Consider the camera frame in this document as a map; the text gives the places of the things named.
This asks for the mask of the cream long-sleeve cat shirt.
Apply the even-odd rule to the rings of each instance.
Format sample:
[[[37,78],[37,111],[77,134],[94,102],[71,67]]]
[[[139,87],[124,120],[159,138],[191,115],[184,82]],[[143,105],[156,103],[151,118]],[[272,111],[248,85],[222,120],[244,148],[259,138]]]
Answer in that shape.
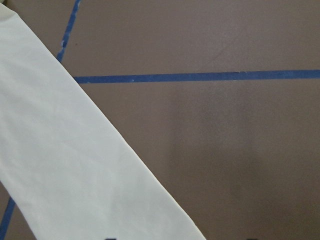
[[[0,180],[38,240],[204,238],[68,71],[5,5]]]

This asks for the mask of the brown paper table cover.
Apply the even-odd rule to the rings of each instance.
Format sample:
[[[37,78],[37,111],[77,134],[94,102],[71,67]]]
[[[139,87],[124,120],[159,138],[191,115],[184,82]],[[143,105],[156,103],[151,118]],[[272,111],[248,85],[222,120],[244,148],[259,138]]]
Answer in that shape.
[[[83,0],[62,59],[208,240],[320,237],[317,0]]]

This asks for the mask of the blue tape grid lines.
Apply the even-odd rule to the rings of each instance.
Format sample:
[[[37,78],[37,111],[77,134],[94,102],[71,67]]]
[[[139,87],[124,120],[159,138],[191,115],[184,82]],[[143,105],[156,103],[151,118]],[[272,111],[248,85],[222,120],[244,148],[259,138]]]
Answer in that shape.
[[[8,240],[317,240],[317,0],[3,0]]]

